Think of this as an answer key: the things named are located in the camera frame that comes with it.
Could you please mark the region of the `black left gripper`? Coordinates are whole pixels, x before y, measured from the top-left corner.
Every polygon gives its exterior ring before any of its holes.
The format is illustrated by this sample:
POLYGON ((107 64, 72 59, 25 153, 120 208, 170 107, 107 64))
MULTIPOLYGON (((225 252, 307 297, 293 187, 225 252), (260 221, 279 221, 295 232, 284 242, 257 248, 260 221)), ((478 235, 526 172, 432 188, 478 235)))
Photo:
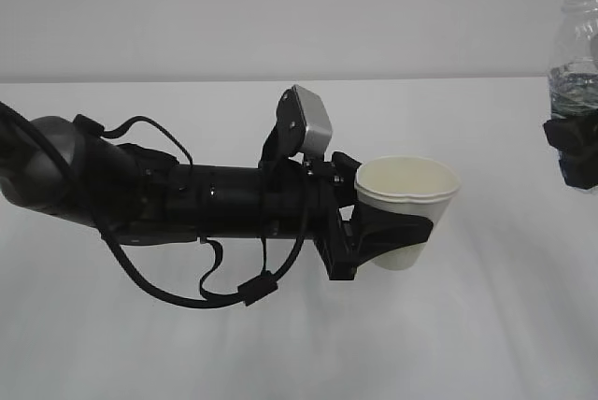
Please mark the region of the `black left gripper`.
POLYGON ((434 229, 434 222, 426 216, 365 203, 357 205, 349 223, 345 221, 341 209, 357 202, 354 183, 361 166, 342 151, 335 151, 328 162, 306 161, 308 233, 330 280, 353 280, 357 266, 367 263, 390 271, 407 270, 419 259, 434 229))

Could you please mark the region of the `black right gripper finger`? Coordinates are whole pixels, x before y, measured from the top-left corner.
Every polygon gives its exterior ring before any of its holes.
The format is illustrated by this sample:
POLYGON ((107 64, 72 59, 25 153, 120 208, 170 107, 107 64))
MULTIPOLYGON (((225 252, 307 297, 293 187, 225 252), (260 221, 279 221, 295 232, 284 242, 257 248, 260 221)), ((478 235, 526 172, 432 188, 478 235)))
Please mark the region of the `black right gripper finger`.
POLYGON ((581 190, 597 187, 597 113, 551 119, 543 124, 549 145, 559 152, 566 185, 581 190))

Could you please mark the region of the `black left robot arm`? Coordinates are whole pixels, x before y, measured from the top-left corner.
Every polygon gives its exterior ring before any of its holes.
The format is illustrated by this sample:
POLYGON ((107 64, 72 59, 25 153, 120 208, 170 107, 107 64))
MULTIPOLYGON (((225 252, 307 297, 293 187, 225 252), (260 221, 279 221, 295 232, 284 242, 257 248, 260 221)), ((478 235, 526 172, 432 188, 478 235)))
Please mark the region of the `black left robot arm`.
POLYGON ((321 100, 285 92, 254 167, 199 165, 123 141, 78 115, 26 120, 1 109, 1 192, 9 203, 97 229, 120 264, 127 246, 217 237, 312 240, 328 276, 350 280, 392 250, 426 242, 434 224, 359 199, 360 164, 325 151, 332 126, 321 100))

